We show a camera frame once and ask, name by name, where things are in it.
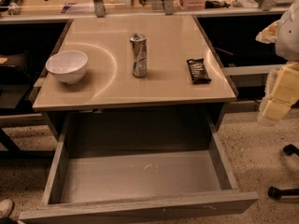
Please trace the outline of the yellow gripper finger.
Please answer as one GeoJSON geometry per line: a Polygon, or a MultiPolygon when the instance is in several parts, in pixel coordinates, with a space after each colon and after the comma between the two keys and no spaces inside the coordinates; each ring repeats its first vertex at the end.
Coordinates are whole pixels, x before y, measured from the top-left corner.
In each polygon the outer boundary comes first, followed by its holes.
{"type": "Polygon", "coordinates": [[[278,70],[271,98],[289,106],[299,100],[299,63],[287,63],[278,70]]]}
{"type": "Polygon", "coordinates": [[[290,110],[288,105],[262,99],[257,121],[263,126],[273,126],[282,120],[290,110]]]}

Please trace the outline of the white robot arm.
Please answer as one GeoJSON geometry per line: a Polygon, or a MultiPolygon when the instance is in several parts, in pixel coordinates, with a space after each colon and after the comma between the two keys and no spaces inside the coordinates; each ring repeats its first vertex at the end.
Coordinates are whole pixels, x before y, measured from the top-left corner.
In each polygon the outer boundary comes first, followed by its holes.
{"type": "Polygon", "coordinates": [[[274,43],[276,55],[287,61],[268,74],[265,95],[259,106],[258,122],[272,126],[299,100],[299,0],[294,0],[278,21],[258,33],[256,40],[274,43]]]}

